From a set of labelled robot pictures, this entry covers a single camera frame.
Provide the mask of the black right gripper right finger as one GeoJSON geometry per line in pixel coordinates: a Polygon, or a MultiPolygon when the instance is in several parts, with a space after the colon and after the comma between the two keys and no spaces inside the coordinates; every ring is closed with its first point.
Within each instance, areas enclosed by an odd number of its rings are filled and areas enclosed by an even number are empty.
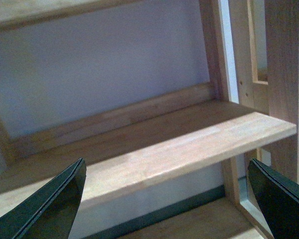
{"type": "Polygon", "coordinates": [[[248,177],[273,237],[299,239],[299,185],[255,158],[248,177]]]}

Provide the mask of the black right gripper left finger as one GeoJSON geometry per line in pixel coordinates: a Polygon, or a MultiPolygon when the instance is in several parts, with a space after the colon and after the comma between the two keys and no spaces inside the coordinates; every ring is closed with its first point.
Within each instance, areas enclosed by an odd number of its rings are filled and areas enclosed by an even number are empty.
{"type": "Polygon", "coordinates": [[[86,180],[80,158],[0,217],[0,239],[66,239],[77,215],[86,180]]]}

